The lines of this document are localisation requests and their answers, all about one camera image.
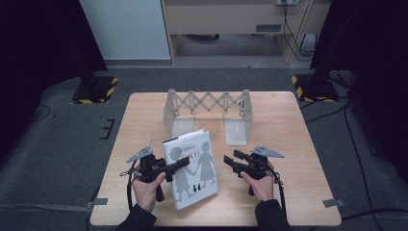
power outlet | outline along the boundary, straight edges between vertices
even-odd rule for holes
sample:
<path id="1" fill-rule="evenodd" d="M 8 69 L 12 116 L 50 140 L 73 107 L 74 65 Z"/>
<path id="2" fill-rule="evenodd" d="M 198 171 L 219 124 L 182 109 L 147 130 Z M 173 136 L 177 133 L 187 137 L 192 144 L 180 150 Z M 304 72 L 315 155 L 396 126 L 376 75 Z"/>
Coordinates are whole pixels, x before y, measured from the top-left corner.
<path id="1" fill-rule="evenodd" d="M 299 0 L 276 0 L 276 5 L 283 6 L 285 2 L 287 6 L 296 6 Z"/>

hand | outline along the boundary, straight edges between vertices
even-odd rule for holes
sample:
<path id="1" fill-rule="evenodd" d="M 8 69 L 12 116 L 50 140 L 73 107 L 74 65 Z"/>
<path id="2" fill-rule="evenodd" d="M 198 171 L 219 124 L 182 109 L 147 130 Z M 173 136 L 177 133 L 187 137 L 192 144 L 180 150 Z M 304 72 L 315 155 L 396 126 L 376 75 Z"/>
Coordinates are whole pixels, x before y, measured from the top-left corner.
<path id="1" fill-rule="evenodd" d="M 273 165 L 268 161 L 268 165 L 273 169 Z M 260 180 L 255 180 L 250 177 L 247 173 L 241 172 L 241 177 L 252 187 L 255 196 L 259 201 L 267 201 L 273 199 L 273 177 L 264 176 Z"/>
<path id="2" fill-rule="evenodd" d="M 166 178 L 166 173 L 162 172 L 152 183 L 143 183 L 138 178 L 132 183 L 136 196 L 136 203 L 145 211 L 151 213 L 156 206 L 156 189 Z"/>

cartoon illustration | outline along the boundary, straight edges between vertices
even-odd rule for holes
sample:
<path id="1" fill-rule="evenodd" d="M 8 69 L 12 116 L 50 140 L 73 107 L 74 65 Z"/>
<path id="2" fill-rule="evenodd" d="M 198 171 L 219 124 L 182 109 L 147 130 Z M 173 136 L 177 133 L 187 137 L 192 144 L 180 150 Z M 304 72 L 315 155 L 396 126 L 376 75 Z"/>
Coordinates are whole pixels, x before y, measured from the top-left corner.
<path id="1" fill-rule="evenodd" d="M 208 152 L 210 150 L 210 144 L 206 141 L 201 145 L 201 149 L 203 153 L 201 154 L 200 158 L 198 159 L 197 168 L 195 169 L 194 174 L 197 173 L 198 168 L 201 166 L 201 175 L 200 181 L 203 181 L 204 184 L 201 186 L 201 189 L 206 187 L 206 182 L 212 180 L 212 185 L 216 182 L 214 178 L 216 178 L 216 174 L 211 166 L 211 163 L 214 164 L 213 156 Z"/>
<path id="2" fill-rule="evenodd" d="M 183 150 L 180 147 L 173 147 L 169 154 L 171 160 L 180 160 L 182 152 Z M 189 193 L 190 185 L 187 178 L 187 173 L 190 175 L 195 175 L 195 173 L 192 172 L 188 166 L 178 169 L 174 174 L 174 184 L 176 186 L 176 191 L 179 193 L 179 198 L 176 200 L 176 202 L 182 202 L 183 191 L 187 192 L 189 198 L 194 195 Z"/>

white wall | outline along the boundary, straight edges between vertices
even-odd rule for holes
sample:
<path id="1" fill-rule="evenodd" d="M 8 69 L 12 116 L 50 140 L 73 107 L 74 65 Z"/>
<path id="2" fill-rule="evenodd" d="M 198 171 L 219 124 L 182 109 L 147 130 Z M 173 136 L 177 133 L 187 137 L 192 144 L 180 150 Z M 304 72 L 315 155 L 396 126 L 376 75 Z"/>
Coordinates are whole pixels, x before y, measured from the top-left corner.
<path id="1" fill-rule="evenodd" d="M 170 60 L 160 0 L 80 0 L 105 60 Z"/>

white book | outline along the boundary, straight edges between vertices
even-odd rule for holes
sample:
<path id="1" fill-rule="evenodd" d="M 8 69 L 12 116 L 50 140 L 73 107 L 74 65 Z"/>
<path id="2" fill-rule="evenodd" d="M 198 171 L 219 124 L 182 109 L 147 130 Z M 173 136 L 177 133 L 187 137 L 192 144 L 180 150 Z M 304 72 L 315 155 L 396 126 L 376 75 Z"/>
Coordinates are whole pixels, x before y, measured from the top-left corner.
<path id="1" fill-rule="evenodd" d="M 203 129 L 163 142 L 166 164 L 190 156 L 190 163 L 176 170 L 170 182 L 176 209 L 183 209 L 218 192 L 210 133 Z"/>

